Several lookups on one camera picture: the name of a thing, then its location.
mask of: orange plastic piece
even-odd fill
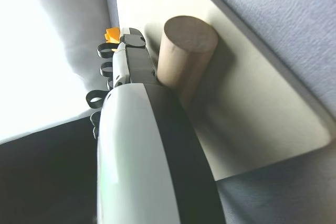
[[[105,39],[107,43],[119,43],[120,29],[119,27],[112,27],[106,29]]]

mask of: cylinder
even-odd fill
[[[218,43],[216,31],[190,16],[169,19],[161,38],[158,80],[187,108]]]

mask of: dark floor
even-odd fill
[[[92,223],[96,145],[88,118],[0,145],[0,223]]]

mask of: bright white light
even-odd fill
[[[0,141],[86,111],[87,91],[39,0],[0,5]]]

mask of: orange object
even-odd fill
[[[107,43],[119,43],[120,29],[119,27],[112,27],[106,29],[105,39]]]

